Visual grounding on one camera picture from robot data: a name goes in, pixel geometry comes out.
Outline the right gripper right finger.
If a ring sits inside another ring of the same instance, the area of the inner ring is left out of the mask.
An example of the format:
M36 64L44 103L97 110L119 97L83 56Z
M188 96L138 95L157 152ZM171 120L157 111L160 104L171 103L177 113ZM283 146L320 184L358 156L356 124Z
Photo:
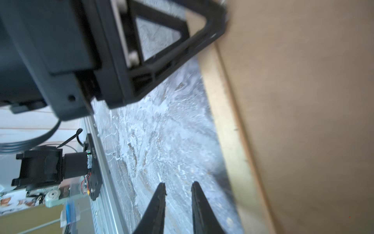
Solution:
M197 181L192 184L191 192L193 233L225 234Z

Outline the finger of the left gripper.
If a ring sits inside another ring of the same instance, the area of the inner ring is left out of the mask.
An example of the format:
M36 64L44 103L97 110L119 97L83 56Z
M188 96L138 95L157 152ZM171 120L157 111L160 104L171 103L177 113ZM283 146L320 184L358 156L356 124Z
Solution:
M190 58L220 38L227 28L227 9L215 1L174 1L175 4L202 16L206 23L190 36L186 21L168 15L137 1L128 1L130 23L134 29L134 45L140 54L140 64L128 69L131 85L129 99L142 99ZM151 58L145 60L136 24L139 17L149 22L176 30L180 39Z

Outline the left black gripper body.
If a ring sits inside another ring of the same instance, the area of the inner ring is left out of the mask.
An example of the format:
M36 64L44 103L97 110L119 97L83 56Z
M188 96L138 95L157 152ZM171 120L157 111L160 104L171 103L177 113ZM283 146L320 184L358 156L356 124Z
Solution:
M126 1L1 1L1 106L63 121L131 103Z

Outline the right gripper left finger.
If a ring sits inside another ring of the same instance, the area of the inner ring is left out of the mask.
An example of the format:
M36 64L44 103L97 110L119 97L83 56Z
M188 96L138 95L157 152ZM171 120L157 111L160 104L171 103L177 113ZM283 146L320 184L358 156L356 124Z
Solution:
M133 234L164 233L166 195L166 185L161 182Z

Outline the wooden picture frame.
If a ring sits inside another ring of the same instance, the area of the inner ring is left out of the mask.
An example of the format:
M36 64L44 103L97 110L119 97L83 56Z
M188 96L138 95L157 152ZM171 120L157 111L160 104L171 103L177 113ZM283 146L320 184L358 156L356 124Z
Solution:
M217 42L197 55L235 205L246 234L276 234L275 221Z

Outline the brown backing board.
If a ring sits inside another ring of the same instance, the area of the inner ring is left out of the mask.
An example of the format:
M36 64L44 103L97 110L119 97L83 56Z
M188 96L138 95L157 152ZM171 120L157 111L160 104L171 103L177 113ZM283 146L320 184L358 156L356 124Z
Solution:
M373 233L373 1L228 10L218 48L277 231Z

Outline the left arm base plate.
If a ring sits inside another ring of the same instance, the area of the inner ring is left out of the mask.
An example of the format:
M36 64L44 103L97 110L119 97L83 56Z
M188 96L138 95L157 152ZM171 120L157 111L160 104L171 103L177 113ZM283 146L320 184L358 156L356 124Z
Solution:
M102 175L100 171L99 161L98 161L98 153L95 148L95 144L93 141L93 137L91 134L87 134L86 140L84 142L84 150L87 153L88 159L91 160L89 173L90 176L88 180L88 191L89 197L92 201L96 201L96 199L100 195L101 186L103 184Z

